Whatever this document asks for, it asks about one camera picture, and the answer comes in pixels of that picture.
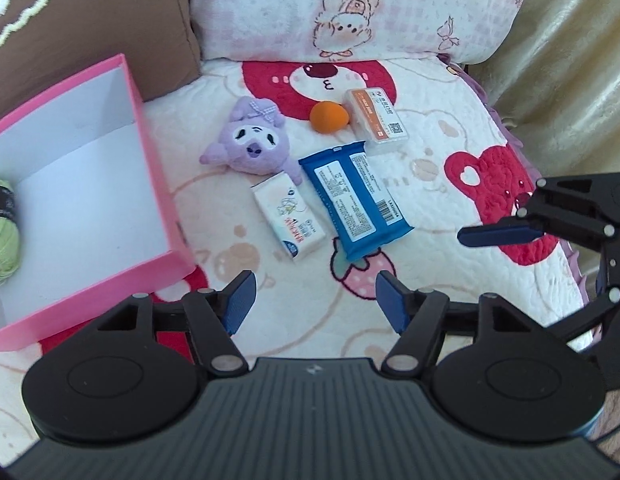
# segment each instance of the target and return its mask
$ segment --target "barcode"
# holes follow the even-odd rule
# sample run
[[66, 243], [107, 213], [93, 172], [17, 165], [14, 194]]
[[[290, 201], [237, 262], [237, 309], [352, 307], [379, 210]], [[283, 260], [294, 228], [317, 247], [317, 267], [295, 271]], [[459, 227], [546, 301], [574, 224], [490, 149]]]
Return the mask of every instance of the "barcode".
[[388, 202], [382, 200], [381, 202], [376, 203], [376, 208], [379, 209], [381, 216], [384, 218], [386, 222], [391, 222], [394, 219], [394, 214], [390, 211], [390, 207], [388, 206]]
[[402, 134], [404, 132], [404, 129], [399, 123], [390, 123], [388, 124], [388, 128], [390, 128], [394, 134]]
[[304, 238], [308, 238], [310, 236], [310, 229], [308, 229], [308, 226], [305, 223], [299, 224], [299, 230]]

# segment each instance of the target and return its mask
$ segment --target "qr code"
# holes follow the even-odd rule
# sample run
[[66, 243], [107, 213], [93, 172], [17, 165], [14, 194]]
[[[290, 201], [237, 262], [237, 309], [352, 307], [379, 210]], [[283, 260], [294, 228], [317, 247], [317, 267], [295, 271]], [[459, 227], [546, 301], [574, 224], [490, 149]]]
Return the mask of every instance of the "qr code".
[[404, 129], [399, 123], [390, 123], [388, 124], [388, 128], [390, 128], [390, 131], [394, 134], [402, 134], [404, 132]]

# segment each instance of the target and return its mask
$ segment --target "purple plush toy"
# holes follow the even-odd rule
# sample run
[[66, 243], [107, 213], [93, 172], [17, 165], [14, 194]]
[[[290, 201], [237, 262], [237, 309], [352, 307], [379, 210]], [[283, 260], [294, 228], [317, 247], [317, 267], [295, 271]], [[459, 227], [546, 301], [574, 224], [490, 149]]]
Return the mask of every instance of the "purple plush toy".
[[268, 175], [285, 171], [301, 184], [301, 166], [290, 158], [286, 118], [270, 99], [241, 97], [217, 142], [199, 157], [201, 164], [227, 164], [236, 171]]

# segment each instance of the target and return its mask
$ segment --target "pink box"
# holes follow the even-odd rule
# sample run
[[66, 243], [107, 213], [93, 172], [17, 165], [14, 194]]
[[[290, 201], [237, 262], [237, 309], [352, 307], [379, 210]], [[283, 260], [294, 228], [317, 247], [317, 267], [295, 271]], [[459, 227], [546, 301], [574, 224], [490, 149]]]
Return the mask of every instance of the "pink box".
[[123, 55], [3, 118], [0, 178], [15, 188], [22, 251], [0, 286], [0, 351], [194, 270]]

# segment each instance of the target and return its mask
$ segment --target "yarn skein label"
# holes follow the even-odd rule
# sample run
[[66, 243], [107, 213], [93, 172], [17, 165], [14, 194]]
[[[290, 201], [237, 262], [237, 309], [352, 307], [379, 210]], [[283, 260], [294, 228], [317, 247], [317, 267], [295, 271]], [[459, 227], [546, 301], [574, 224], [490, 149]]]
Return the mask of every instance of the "yarn skein label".
[[0, 186], [0, 217], [16, 223], [14, 193], [3, 186]]

